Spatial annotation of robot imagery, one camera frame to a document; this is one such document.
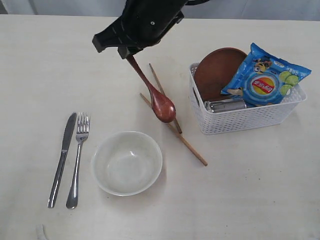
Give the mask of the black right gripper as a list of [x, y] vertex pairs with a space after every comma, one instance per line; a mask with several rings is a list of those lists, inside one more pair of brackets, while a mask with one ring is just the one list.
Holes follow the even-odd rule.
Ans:
[[158, 44], [183, 18], [184, 6], [204, 4], [205, 0], [127, 0], [120, 17], [95, 34], [92, 44], [101, 53], [117, 47], [124, 60], [145, 47]]

